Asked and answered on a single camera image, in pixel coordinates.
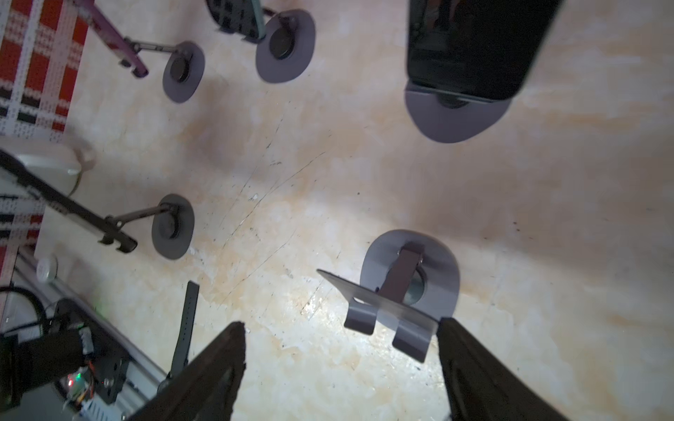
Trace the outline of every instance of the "beige marble surface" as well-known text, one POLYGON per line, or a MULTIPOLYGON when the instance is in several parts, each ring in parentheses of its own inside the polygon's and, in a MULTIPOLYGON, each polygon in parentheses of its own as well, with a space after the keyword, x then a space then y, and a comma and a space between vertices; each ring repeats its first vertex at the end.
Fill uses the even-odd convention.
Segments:
POLYGON ((38 254, 162 367, 195 280, 193 352, 231 321, 250 329, 235 419, 443 419, 437 346, 420 365, 381 326, 345 330, 314 272, 358 280, 369 243, 406 228, 451 248, 456 318, 565 415, 674 417, 670 0, 567 1, 507 115, 456 145, 405 111, 406 0, 266 3, 309 10, 318 31, 307 71, 280 85, 202 0, 100 3, 135 38, 196 41, 207 67, 173 104, 166 57, 144 53, 135 80, 90 33, 67 130, 97 162, 75 198, 121 214, 184 195, 191 252, 159 257, 143 221, 122 255, 51 212, 38 254))

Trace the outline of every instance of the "round gray base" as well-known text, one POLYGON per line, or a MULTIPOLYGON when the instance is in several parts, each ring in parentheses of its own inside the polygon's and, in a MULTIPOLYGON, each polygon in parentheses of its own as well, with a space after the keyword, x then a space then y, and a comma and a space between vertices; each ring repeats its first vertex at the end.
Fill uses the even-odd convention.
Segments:
POLYGON ((316 25, 309 13, 300 9, 282 13, 297 18, 298 26, 292 53, 285 59, 277 60, 269 50, 269 41, 272 34, 281 27, 278 15, 267 22, 267 36, 257 45, 257 51, 255 52, 257 74, 262 80, 270 84, 281 84, 300 76, 309 66, 316 41, 316 25))
POLYGON ((172 224, 173 216, 169 213, 155 215, 152 219, 152 244, 157 253, 167 259, 180 259, 187 252, 189 243, 192 241, 194 232, 194 211, 189 201, 178 195, 166 195, 159 202, 172 203, 179 206, 178 211, 178 234, 174 238, 166 238, 162 235, 162 224, 172 224))
POLYGON ((189 60, 189 74, 184 82, 178 82, 171 77, 171 65, 180 57, 179 53, 171 54, 168 63, 164 68, 164 78, 162 84, 164 85, 164 93, 173 102, 178 104, 189 100, 199 86, 199 82, 204 75, 206 68, 206 58, 204 52, 194 42, 185 41, 178 44, 178 47, 191 53, 192 58, 189 60))
POLYGON ((447 108, 435 92, 411 82, 405 87, 405 106, 412 121, 424 136, 441 143, 464 141, 487 130, 506 113, 510 101, 447 108))
MULTIPOLYGON (((459 294, 459 268, 452 252, 443 244, 418 232, 389 231, 372 242, 361 269, 361 286, 375 291, 384 284, 386 275, 398 258, 398 252, 408 242, 424 245, 423 261, 419 265, 425 278, 425 289, 419 301, 410 307, 439 321, 451 317, 459 294)), ((398 319, 379 310, 377 320, 395 330, 398 319)))

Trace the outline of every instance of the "red plaid fabric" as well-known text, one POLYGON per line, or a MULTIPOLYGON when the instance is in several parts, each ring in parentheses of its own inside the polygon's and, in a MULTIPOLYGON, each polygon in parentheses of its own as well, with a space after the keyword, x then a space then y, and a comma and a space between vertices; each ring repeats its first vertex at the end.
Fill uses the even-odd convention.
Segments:
MULTIPOLYGON (((0 135, 62 140, 86 33, 69 0, 0 0, 0 135)), ((0 191, 0 285, 18 248, 37 241, 43 213, 41 202, 0 191)))

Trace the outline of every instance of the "white round object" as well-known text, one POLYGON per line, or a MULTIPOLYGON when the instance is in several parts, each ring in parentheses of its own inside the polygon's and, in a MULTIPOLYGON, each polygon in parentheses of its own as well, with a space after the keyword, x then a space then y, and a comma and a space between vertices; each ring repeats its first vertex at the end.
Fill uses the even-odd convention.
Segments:
POLYGON ((56 279, 57 266, 56 256, 54 255, 38 260, 38 267, 35 269, 38 281, 47 284, 56 279))

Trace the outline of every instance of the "phone screen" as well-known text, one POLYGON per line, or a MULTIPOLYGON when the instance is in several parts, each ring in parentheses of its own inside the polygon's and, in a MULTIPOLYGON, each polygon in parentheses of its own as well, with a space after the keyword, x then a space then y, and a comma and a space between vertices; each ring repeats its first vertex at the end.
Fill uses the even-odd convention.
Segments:
POLYGON ((561 0, 410 0, 412 82, 486 101, 522 87, 561 0))

